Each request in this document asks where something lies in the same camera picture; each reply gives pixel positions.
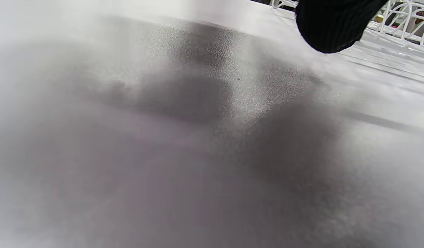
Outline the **person's left hand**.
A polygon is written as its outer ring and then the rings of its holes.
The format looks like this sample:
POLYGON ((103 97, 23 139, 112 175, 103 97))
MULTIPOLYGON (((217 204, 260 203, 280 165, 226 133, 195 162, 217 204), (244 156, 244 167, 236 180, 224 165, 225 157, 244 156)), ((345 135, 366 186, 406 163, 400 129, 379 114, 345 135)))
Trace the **person's left hand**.
POLYGON ((308 45, 332 54, 359 41, 370 20, 386 3, 387 0, 299 0, 295 20, 308 45))

